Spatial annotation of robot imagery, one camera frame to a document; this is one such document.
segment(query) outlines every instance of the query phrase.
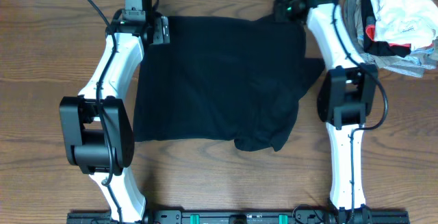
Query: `pile of clothes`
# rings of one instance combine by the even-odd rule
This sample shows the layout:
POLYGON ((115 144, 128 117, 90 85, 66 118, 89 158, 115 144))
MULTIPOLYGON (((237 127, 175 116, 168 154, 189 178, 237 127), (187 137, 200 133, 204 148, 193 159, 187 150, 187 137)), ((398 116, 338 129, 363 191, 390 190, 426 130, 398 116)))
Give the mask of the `pile of clothes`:
POLYGON ((366 62, 413 77, 437 68, 438 8, 432 0, 346 0, 344 21, 366 62))

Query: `black cloth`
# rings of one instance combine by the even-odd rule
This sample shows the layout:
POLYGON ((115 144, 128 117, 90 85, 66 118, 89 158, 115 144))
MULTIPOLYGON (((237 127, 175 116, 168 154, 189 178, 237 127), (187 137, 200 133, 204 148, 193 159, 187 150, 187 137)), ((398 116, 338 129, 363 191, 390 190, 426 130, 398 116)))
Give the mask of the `black cloth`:
POLYGON ((287 141, 298 100, 324 69, 305 59, 297 23, 170 16, 170 44, 141 63, 135 141, 232 140, 244 151, 287 141))
MULTIPOLYGON (((362 25, 363 25, 363 32, 365 32, 365 28, 367 26, 367 17, 374 18, 374 21, 376 20, 376 17, 374 15, 371 0, 361 0, 362 2, 362 25)), ((400 57, 405 57, 406 55, 409 55, 411 53, 410 48, 408 47, 402 47, 402 46, 389 46, 388 42, 374 42, 372 41, 366 33, 364 33, 363 37, 363 50, 367 53, 371 53, 372 55, 377 56, 394 56, 398 55, 400 57)))

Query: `white arm segment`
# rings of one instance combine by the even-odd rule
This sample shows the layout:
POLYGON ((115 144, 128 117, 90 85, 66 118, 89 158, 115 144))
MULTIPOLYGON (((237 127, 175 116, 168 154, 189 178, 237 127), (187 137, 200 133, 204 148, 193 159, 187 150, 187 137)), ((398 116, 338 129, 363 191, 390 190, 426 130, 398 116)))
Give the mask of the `white arm segment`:
MULTIPOLYGON (((337 39, 333 27, 333 3, 322 4, 316 8, 311 8, 307 17, 307 27, 312 31, 321 50, 322 57, 327 70, 342 66, 344 69, 356 67, 346 58, 346 54, 337 39)), ((336 7, 335 11, 336 26, 345 45, 347 52, 358 63, 364 63, 362 57, 356 52, 351 43, 345 25, 341 17, 341 8, 336 7)), ((350 138, 351 131, 359 125, 345 125, 340 131, 330 123, 326 123, 328 135, 331 143, 331 163, 332 163, 332 186, 330 200, 337 209, 344 207, 351 209, 351 159, 350 159, 350 138)), ((363 131, 355 132, 353 146, 354 167, 355 167, 355 208, 360 208, 365 204, 365 196, 362 189, 361 176, 361 141, 363 131)))
MULTIPOLYGON (((102 186, 101 183, 102 180, 108 177, 108 173, 94 173, 90 177, 99 185, 103 195, 105 195, 111 208, 111 218, 118 221, 116 204, 113 202, 108 188, 102 186)), ((119 206, 122 208, 123 222, 135 223, 142 220, 146 208, 146 198, 138 190, 131 167, 124 168, 120 176, 114 175, 110 186, 119 206)))
MULTIPOLYGON (((342 49, 339 40, 337 39, 335 29, 333 28, 332 11, 335 4, 328 3, 319 5, 316 8, 311 8, 307 16, 307 27, 316 38, 316 42, 322 53, 322 58, 326 65, 326 69, 334 69, 336 66, 343 68, 356 67, 350 60, 346 58, 346 54, 342 49)), ((351 39, 342 22, 341 8, 336 7, 335 11, 336 27, 341 36, 342 42, 347 48, 347 52, 351 53, 351 57, 358 63, 364 63, 362 57, 357 53, 355 47, 351 43, 351 39)))
MULTIPOLYGON (((132 75, 139 63, 143 60, 143 43, 140 37, 132 36, 130 33, 115 33, 115 37, 117 41, 117 53, 114 55, 111 65, 103 79, 101 99, 113 96, 125 101, 132 75)), ((96 99, 96 83, 110 58, 109 56, 111 55, 113 47, 112 37, 110 35, 107 36, 106 40, 105 51, 103 52, 96 71, 85 88, 78 94, 83 95, 85 99, 96 99)))
MULTIPOLYGON (((351 150, 350 138, 351 131, 359 128, 359 125, 344 125, 340 131, 330 123, 326 123, 328 136, 331 144, 331 168, 332 182, 330 200, 339 209, 344 207, 351 209, 351 150)), ((361 144, 363 131, 355 132, 353 141, 353 156, 355 166, 355 208, 360 208, 365 204, 365 195, 362 189, 361 174, 361 144)))

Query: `wooden table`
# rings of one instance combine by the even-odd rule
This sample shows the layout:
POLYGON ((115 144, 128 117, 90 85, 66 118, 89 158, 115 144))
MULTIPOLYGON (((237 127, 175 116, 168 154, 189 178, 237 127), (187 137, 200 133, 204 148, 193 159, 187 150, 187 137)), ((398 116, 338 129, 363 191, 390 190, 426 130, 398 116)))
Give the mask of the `wooden table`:
MULTIPOLYGON (((124 0, 94 0, 106 16, 124 0)), ((256 19, 273 0, 160 0, 166 15, 256 19)), ((71 210, 106 210, 99 188, 68 164, 58 106, 85 86, 105 46, 105 26, 85 0, 0 0, 0 222, 65 223, 71 210)), ((307 55, 320 52, 307 33, 307 55)), ((373 208, 406 208, 413 223, 438 222, 438 72, 388 71, 387 122, 363 139, 363 187, 373 208)), ((300 101, 279 152, 238 151, 231 141, 136 144, 132 167, 152 208, 288 209, 326 205, 331 151, 316 112, 321 77, 300 101)), ((133 116, 138 73, 126 107, 133 116)), ((368 124, 382 112, 380 94, 368 124)))

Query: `white towel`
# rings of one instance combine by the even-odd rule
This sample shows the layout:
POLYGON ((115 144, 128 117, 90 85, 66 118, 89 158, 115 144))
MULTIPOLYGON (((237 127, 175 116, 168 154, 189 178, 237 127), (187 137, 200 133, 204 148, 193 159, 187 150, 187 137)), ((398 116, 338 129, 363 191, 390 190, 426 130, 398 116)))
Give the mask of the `white towel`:
POLYGON ((437 38, 438 8, 432 0, 371 0, 375 41, 427 47, 437 38))

